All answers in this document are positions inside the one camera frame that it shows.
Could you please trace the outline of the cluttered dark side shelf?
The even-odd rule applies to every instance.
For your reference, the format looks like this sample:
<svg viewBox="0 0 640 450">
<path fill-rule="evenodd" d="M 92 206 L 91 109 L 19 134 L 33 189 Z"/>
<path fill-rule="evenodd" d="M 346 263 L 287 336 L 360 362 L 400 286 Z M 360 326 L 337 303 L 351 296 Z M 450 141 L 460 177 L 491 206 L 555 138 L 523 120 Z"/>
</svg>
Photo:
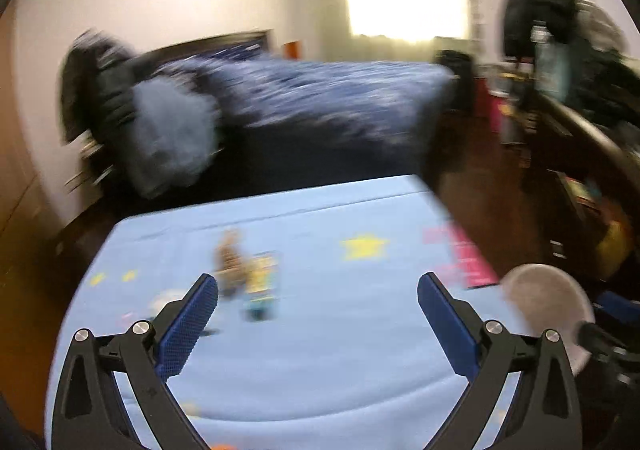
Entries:
<svg viewBox="0 0 640 450">
<path fill-rule="evenodd" d="M 496 66 L 499 138 L 518 153 L 541 257 L 595 296 L 639 295 L 639 169 L 582 115 L 539 93 L 525 70 Z"/>
</svg>

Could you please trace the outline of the light blue patterned tablecloth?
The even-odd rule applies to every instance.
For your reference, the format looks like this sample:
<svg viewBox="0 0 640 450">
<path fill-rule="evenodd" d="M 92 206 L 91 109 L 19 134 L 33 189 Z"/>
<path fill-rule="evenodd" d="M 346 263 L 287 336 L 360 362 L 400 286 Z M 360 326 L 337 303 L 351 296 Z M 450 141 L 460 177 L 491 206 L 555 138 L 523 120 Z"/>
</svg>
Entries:
<svg viewBox="0 0 640 450">
<path fill-rule="evenodd" d="M 50 369 L 73 334 L 120 333 L 215 269 L 225 231 L 277 263 L 267 319 L 221 301 L 168 385 L 209 444 L 239 449 L 421 449 L 465 388 L 416 299 L 425 274 L 483 319 L 522 333 L 495 285 L 463 274 L 445 208 L 397 176 L 270 193 L 124 219 L 70 302 Z"/>
</svg>

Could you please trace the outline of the hanging dark clothes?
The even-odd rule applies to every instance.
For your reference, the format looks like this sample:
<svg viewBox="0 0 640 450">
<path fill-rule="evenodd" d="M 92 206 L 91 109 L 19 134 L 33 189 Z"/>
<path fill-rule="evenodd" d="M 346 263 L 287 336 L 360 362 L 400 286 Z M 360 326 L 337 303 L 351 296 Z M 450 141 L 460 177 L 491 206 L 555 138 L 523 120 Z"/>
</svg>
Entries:
<svg viewBox="0 0 640 450">
<path fill-rule="evenodd" d="M 543 25 L 555 43 L 570 44 L 581 36 L 601 52 L 623 53 L 627 49 L 620 27 L 590 0 L 506 0 L 502 18 L 504 56 L 533 58 L 536 24 Z"/>
</svg>

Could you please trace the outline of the black jacket on chair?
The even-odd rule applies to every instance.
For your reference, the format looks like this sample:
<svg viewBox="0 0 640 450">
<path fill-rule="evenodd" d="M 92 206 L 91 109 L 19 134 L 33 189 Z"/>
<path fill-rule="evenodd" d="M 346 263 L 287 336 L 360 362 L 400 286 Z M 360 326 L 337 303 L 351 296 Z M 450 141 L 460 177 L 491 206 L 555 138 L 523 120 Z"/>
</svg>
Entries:
<svg viewBox="0 0 640 450">
<path fill-rule="evenodd" d="M 60 73 L 60 119 L 70 144 L 88 132 L 101 144 L 136 118 L 137 55 L 113 36 L 89 29 L 68 50 Z"/>
</svg>

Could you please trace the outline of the dark wooden headboard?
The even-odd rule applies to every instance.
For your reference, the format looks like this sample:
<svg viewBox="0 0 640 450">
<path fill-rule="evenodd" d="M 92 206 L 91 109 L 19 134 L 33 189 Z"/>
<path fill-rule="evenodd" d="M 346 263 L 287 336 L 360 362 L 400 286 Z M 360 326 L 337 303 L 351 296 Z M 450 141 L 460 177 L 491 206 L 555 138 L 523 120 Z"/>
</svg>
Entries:
<svg viewBox="0 0 640 450">
<path fill-rule="evenodd" d="M 270 36 L 270 30 L 229 33 L 157 48 L 141 57 L 157 65 L 192 56 L 248 60 L 270 52 Z"/>
</svg>

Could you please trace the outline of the green white tissue pack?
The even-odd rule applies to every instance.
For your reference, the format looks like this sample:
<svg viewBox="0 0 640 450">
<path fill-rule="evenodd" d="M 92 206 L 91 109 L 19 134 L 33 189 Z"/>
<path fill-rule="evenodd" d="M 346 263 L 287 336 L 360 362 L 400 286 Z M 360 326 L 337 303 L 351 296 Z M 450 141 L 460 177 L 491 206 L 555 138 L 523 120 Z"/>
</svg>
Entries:
<svg viewBox="0 0 640 450">
<path fill-rule="evenodd" d="M 180 301 L 183 299 L 183 296 L 186 295 L 185 289 L 167 289 L 164 290 L 157 295 L 155 295 L 148 307 L 148 318 L 154 319 L 157 317 L 162 309 L 170 302 Z M 219 329 L 217 325 L 217 319 L 215 316 L 209 318 L 206 323 L 205 328 L 201 332 L 202 337 L 211 337 L 212 335 L 218 334 Z"/>
</svg>

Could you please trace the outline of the dark blue bed duvet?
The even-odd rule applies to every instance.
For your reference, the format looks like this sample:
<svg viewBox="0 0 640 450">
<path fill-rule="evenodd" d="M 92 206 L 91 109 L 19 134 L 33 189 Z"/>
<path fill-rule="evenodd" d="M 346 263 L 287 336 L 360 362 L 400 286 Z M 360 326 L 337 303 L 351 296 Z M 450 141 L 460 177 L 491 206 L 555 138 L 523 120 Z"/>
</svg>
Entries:
<svg viewBox="0 0 640 450">
<path fill-rule="evenodd" d="M 255 195 L 421 173 L 457 85 L 429 62 L 192 56 L 163 71 L 215 98 Z"/>
</svg>

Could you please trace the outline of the brown wooden wardrobe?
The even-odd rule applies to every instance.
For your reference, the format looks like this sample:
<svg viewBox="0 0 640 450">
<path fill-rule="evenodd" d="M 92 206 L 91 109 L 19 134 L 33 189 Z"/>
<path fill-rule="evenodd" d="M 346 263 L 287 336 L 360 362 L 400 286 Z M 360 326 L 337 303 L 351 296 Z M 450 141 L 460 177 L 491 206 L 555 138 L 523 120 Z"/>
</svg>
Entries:
<svg viewBox="0 0 640 450">
<path fill-rule="evenodd" d="M 20 116 L 13 70 L 14 8 L 1 16 L 1 279 L 49 253 L 60 222 L 44 192 Z"/>
</svg>

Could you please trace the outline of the small teal yellow tube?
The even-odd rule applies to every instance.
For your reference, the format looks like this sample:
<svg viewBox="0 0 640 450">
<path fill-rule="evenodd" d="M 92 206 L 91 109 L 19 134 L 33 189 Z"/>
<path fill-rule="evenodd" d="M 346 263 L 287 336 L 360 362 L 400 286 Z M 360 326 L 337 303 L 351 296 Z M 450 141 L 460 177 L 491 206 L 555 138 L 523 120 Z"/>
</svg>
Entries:
<svg viewBox="0 0 640 450">
<path fill-rule="evenodd" d="M 248 263 L 244 285 L 244 306 L 248 320 L 262 321 L 272 317 L 277 300 L 277 273 L 278 261 L 272 253 L 259 253 Z"/>
</svg>

